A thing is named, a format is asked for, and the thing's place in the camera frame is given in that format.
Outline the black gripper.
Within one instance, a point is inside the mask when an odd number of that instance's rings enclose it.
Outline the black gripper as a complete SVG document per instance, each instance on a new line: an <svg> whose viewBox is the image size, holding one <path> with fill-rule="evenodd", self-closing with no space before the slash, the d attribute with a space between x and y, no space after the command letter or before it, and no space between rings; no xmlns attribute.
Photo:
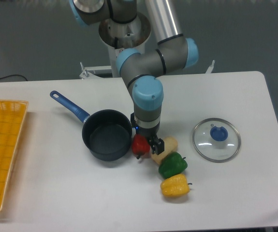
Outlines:
<svg viewBox="0 0 278 232"><path fill-rule="evenodd" d="M160 116L153 121L141 121L134 113L131 114L131 125L137 134L146 137L150 146L150 154L159 155L164 151L164 141L158 138Z"/></svg>

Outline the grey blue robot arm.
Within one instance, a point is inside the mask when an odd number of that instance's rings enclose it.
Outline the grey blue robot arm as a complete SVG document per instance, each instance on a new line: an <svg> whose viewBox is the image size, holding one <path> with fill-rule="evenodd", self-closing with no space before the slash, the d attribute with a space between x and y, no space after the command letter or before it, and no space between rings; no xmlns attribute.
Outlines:
<svg viewBox="0 0 278 232"><path fill-rule="evenodd" d="M148 16L134 0L72 0L76 20L99 24L99 36L113 49L111 67L132 98L131 124L146 137L152 153L164 151L157 137L164 97L159 77L194 65L199 58L195 41L186 38L171 0L147 0Z"/></svg>

